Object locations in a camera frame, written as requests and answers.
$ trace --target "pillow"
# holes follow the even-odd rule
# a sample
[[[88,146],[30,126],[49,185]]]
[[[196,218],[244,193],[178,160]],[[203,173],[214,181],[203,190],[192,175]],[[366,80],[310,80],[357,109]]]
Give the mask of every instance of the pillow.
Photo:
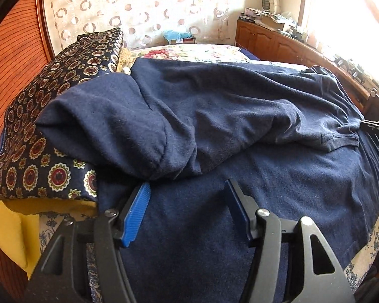
[[[115,72],[122,39],[120,28],[79,35],[77,42],[45,66],[7,108],[0,146],[0,200],[12,210],[25,214],[69,212],[52,198],[86,201],[83,206],[89,210],[96,205],[94,166],[58,151],[36,130],[35,120],[52,99],[70,87]],[[37,199],[25,204],[26,198],[50,200],[39,200],[39,209]],[[68,209],[75,206],[68,204]]]

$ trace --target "plastic bag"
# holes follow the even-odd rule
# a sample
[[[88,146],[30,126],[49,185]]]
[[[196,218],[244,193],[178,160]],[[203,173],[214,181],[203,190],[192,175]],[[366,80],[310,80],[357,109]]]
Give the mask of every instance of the plastic bag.
[[[180,40],[180,39],[188,39],[191,38],[191,33],[180,33],[176,31],[164,31],[164,38],[171,44],[171,40]]]

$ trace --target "screw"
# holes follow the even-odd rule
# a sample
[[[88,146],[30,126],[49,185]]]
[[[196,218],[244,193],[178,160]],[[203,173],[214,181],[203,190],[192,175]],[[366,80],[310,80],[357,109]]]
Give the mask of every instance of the screw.
[[[74,223],[74,219],[73,218],[65,218],[63,220],[63,222],[65,223],[65,225],[72,225]]]
[[[114,216],[117,216],[118,215],[118,211],[115,209],[115,208],[110,208],[109,210],[106,210],[104,212],[104,215],[107,217],[107,218],[113,218]]]
[[[313,224],[313,220],[311,218],[309,218],[308,216],[302,216],[302,218],[300,219],[300,222],[302,222],[304,225],[312,225]]]
[[[262,217],[266,217],[266,216],[270,215],[270,211],[267,210],[266,208],[260,208],[257,211],[257,213],[258,213],[259,216],[262,216]]]

